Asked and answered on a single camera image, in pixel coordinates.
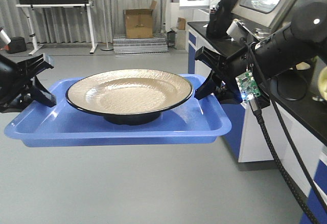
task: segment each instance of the circuit board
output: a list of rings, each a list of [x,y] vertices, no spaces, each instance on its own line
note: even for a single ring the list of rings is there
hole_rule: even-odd
[[[261,95],[258,85],[256,84],[252,72],[247,70],[240,76],[236,77],[236,82],[239,87],[243,102],[259,97]]]

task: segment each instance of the floor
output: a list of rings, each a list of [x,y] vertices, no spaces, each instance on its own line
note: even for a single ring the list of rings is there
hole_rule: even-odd
[[[117,57],[85,45],[47,45],[59,79],[119,69],[187,72],[187,53]],[[28,52],[9,56],[30,58]],[[1,224],[299,223],[302,212],[271,162],[239,164],[223,138],[210,144],[29,148],[6,137],[0,114]]]

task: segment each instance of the black cable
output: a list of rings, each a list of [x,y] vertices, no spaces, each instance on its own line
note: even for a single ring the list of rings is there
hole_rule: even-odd
[[[292,177],[289,175],[289,173],[286,171],[286,169],[282,165],[282,162],[279,159],[278,154],[277,154],[273,144],[271,143],[267,128],[265,126],[265,121],[264,121],[264,119],[262,117],[261,109],[259,108],[258,104],[256,103],[256,99],[254,98],[254,99],[250,100],[249,104],[250,104],[250,107],[251,107],[251,109],[253,111],[254,116],[256,117],[256,120],[258,121],[258,124],[259,124],[259,126],[261,128],[261,131],[262,131],[262,133],[264,135],[264,138],[265,138],[265,140],[267,142],[270,153],[271,153],[272,157],[274,158],[274,161],[276,162],[276,165],[277,165],[280,173],[282,174],[282,177],[283,177],[284,181],[286,182],[287,186],[289,187],[289,189],[291,190],[293,196],[295,197],[297,203],[299,204],[299,206],[301,207],[303,212],[307,215],[307,217],[311,221],[311,223],[312,224],[319,224],[319,221],[317,220],[317,218],[311,212],[311,210],[309,209],[307,204],[303,201],[303,199],[299,195],[298,191],[294,187]]]
[[[272,103],[272,105],[274,107],[274,110],[275,110],[275,112],[277,114],[277,117],[279,119],[279,122],[281,123],[281,126],[283,128],[283,131],[284,131],[286,137],[287,137],[287,140],[288,140],[288,142],[289,142],[289,144],[290,144],[290,146],[291,146],[291,148],[292,148],[292,150],[293,150],[293,152],[294,152],[294,154],[296,156],[296,159],[298,160],[302,171],[304,172],[304,174],[305,174],[305,176],[306,176],[306,178],[307,178],[307,180],[308,180],[308,182],[309,182],[312,190],[316,194],[316,196],[317,196],[317,198],[318,198],[321,206],[323,207],[325,213],[327,213],[327,205],[326,205],[325,201],[323,200],[321,194],[319,193],[316,185],[314,184],[314,182],[313,182],[313,180],[312,180],[312,178],[311,178],[311,176],[310,176],[307,168],[305,167],[305,164],[304,164],[304,162],[303,162],[303,160],[302,160],[302,158],[301,158],[301,156],[300,156],[300,154],[299,154],[299,152],[298,152],[298,150],[297,150],[297,148],[296,148],[296,146],[295,146],[295,144],[294,144],[294,142],[293,142],[293,140],[292,140],[292,138],[291,138],[291,136],[290,136],[290,134],[289,134],[289,132],[287,130],[287,127],[286,127],[286,125],[284,123],[284,120],[283,120],[283,118],[281,116],[281,112],[279,111],[279,109],[277,107],[277,104],[276,104],[276,102],[275,102],[275,100],[274,100],[274,98],[273,98],[273,96],[271,94],[271,91],[270,91],[270,88],[269,88],[269,84],[268,84],[268,82],[267,82],[264,74],[261,71],[261,68],[260,68],[260,66],[259,66],[259,64],[258,64],[258,62],[256,60],[256,57],[255,57],[252,49],[249,50],[249,53],[250,53],[250,56],[251,56],[251,58],[253,60],[253,63],[256,65],[257,70],[258,70],[258,73],[259,73],[259,75],[260,75],[260,77],[261,77],[261,79],[262,79],[262,81],[263,81],[263,83],[264,83],[264,85],[265,85],[265,87],[267,89],[267,93],[268,93],[268,95],[270,97],[271,103]]]

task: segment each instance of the plate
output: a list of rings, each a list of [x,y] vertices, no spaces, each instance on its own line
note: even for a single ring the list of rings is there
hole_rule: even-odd
[[[175,108],[192,95],[192,84],[176,74],[144,69],[86,77],[66,92],[70,105],[115,124],[139,125]]]

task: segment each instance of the white table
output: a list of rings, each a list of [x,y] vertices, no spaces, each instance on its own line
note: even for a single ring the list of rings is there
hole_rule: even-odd
[[[91,43],[92,48],[90,51],[90,54],[93,54],[97,48],[98,43],[95,41],[95,35],[94,35],[94,26],[92,23],[92,15],[91,15],[91,8],[92,3],[89,2],[87,4],[16,4],[16,7],[19,7],[22,9],[24,15],[27,18],[29,31],[30,31],[30,37],[32,38],[33,43],[33,51],[29,53],[29,55],[33,55],[35,52],[37,52],[40,48],[42,48],[42,45],[37,44],[37,38],[34,32],[33,23],[30,16],[30,10],[34,10],[34,8],[51,8],[51,7],[64,7],[64,8],[73,8],[73,7],[85,7],[87,12],[87,19],[88,19],[88,26],[90,30],[90,36],[91,36]]]

